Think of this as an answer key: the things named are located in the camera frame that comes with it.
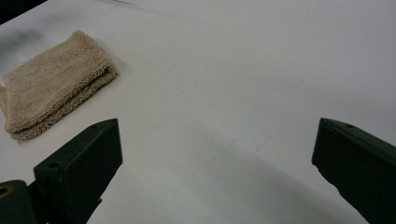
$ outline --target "white table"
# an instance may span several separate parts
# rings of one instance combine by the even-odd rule
[[[0,75],[82,30],[120,75],[0,182],[118,118],[124,164],[89,223],[367,223],[311,164],[319,118],[396,144],[396,2],[49,0],[0,25]],[[4,116],[0,125],[4,126]]]

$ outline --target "beige towel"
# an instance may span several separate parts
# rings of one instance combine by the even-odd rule
[[[16,140],[38,136],[116,77],[105,51],[81,31],[5,75],[0,106]]]

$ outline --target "folded towel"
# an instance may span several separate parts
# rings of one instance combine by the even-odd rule
[[[27,140],[76,109],[116,77],[105,51],[81,31],[5,75],[0,106],[5,129]]]

